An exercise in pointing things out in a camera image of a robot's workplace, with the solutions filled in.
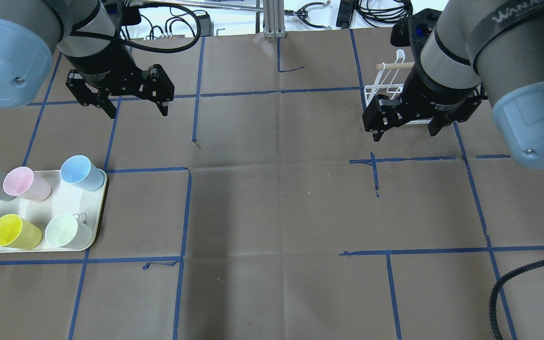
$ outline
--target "light blue cup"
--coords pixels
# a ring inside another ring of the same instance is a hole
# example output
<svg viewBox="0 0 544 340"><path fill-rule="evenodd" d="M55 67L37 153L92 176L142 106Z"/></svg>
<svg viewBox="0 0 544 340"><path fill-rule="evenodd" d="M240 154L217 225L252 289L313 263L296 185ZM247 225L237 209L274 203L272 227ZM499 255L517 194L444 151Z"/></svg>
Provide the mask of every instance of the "light blue cup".
<svg viewBox="0 0 544 340"><path fill-rule="evenodd" d="M87 191L96 191L104 184L104 173L89 158L76 155L67 159L60 168L60 178Z"/></svg>

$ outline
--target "tray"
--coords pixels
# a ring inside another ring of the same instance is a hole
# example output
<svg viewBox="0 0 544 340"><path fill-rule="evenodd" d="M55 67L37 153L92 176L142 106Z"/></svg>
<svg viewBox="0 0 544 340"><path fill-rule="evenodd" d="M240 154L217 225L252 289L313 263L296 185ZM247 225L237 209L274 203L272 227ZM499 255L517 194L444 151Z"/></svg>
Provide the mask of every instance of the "tray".
<svg viewBox="0 0 544 340"><path fill-rule="evenodd" d="M82 249L67 249L54 247L41 239L39 245L33 249L16 249L0 247L0 253L28 253L28 252L78 252L88 249L95 241L95 235L100 224L100 214L104 203L104 192L108 185L108 177L103 170L104 185L96 191L85 191L65 183L60 179L60 170L35 171L52 187L52 194L43 202L33 202L23 198L14 198L11 201L0 201L0 217L7 213L15 213L37 226L43 233L50 220L63 213L82 214L80 222L87 221L93 236L89 244Z"/></svg>

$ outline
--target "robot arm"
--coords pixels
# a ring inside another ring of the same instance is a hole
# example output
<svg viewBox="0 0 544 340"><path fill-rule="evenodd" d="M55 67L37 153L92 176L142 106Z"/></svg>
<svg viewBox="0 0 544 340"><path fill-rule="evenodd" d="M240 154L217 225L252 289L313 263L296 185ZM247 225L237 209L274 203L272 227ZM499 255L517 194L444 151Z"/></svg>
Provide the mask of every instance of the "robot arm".
<svg viewBox="0 0 544 340"><path fill-rule="evenodd" d="M71 62L67 87L84 106L114 118L109 95L134 95L168 114L174 86L160 65L142 71L125 45L76 34L117 37L122 0L0 0L0 106L26 105L50 72L58 49ZM97 90L93 93L86 84Z"/></svg>
<svg viewBox="0 0 544 340"><path fill-rule="evenodd" d="M395 26L408 31L415 67L394 101L378 95L363 114L375 141L384 131L432 118L432 136L467 120L483 99L511 156L544 169L544 0L451 0L441 13L426 9Z"/></svg>

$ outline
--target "pink cup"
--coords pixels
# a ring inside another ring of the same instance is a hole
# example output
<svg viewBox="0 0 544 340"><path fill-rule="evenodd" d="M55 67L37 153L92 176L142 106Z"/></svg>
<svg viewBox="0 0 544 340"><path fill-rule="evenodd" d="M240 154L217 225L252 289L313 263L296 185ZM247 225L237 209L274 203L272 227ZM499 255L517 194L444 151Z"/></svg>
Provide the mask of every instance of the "pink cup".
<svg viewBox="0 0 544 340"><path fill-rule="evenodd" d="M31 168L15 168L4 179L4 191L8 195L35 202L45 201L51 195L51 185Z"/></svg>

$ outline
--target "blue plastic cap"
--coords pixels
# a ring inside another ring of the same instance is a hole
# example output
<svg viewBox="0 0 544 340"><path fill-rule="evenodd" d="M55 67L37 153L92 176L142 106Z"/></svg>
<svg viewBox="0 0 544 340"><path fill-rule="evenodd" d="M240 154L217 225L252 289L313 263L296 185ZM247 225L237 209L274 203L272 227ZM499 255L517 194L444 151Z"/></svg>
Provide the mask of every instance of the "blue plastic cap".
<svg viewBox="0 0 544 340"><path fill-rule="evenodd" d="M50 48L28 28L0 19L0 107L30 103L50 73Z"/></svg>
<svg viewBox="0 0 544 340"><path fill-rule="evenodd" d="M544 169L544 82L505 95L494 106L493 120L518 163Z"/></svg>

